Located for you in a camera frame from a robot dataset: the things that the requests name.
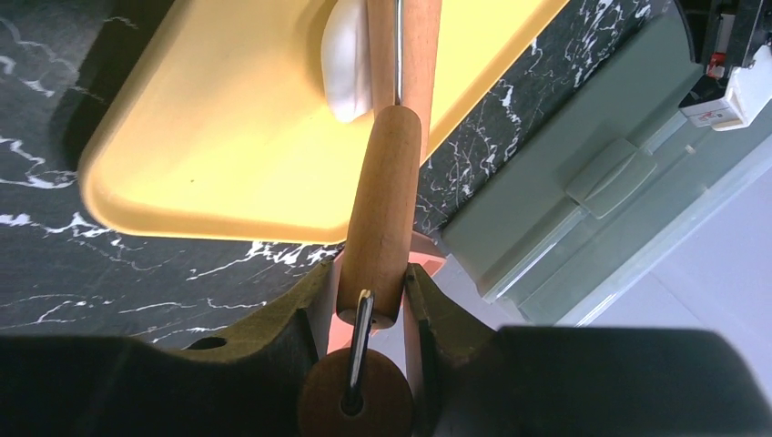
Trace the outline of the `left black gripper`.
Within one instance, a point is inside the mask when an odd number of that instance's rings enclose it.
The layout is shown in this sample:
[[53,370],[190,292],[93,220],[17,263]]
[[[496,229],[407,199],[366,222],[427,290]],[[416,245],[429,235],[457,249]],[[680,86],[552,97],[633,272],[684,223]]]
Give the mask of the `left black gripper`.
[[701,66],[698,82],[725,85],[736,73],[771,83],[769,0],[676,1],[691,62]]

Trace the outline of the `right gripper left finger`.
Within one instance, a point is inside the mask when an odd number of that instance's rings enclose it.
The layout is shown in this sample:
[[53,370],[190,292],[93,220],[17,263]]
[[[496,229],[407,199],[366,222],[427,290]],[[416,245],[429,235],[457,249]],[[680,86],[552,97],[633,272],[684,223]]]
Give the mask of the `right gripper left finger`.
[[4,436],[295,436],[327,349],[333,265],[183,350],[129,337],[4,336]]

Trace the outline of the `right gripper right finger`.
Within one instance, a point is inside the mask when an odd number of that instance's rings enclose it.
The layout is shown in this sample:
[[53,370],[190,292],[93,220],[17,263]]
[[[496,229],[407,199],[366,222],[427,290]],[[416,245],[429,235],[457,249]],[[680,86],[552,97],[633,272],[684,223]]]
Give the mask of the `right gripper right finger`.
[[768,436],[742,357],[707,330],[492,329],[422,266],[404,290],[417,436]]

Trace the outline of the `wooden dough roller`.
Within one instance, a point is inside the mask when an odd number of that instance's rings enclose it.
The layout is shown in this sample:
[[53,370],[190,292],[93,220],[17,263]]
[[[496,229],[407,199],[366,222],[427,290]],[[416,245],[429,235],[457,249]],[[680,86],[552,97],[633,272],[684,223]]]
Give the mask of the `wooden dough roller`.
[[428,147],[442,3],[369,1],[374,121],[340,264],[335,311],[350,346],[310,370],[298,399],[303,436],[408,436],[412,396],[401,370],[369,347],[397,321],[411,253],[418,172]]

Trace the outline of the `white dough ball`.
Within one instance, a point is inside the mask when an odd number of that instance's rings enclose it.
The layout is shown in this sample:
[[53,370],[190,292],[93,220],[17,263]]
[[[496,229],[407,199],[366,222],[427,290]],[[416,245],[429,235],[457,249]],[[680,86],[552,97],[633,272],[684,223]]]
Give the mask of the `white dough ball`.
[[330,112],[350,123],[372,110],[370,41],[367,3],[338,1],[324,27],[320,64]]

